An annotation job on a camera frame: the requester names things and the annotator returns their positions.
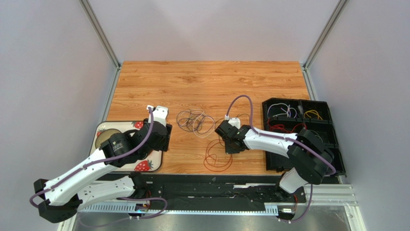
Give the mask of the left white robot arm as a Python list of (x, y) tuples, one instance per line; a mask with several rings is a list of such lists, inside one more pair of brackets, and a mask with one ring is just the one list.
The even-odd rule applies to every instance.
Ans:
[(63, 175), (34, 182), (35, 196), (42, 198), (37, 205), (39, 215), (51, 223), (73, 217), (77, 211), (99, 202), (118, 199), (142, 199), (148, 186), (140, 172), (105, 183), (94, 182), (127, 164), (143, 160), (153, 151), (166, 152), (172, 125), (143, 121), (140, 129), (112, 134), (93, 154)]

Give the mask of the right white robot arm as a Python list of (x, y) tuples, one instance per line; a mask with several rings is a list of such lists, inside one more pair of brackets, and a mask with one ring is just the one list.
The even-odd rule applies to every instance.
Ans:
[(292, 168), (278, 182), (278, 187), (285, 193), (294, 193), (307, 184), (319, 185), (325, 176), (336, 173), (332, 165), (334, 154), (308, 129), (298, 133), (277, 133), (251, 125), (238, 127), (224, 120), (215, 132), (223, 140), (227, 154), (262, 150), (289, 159)]

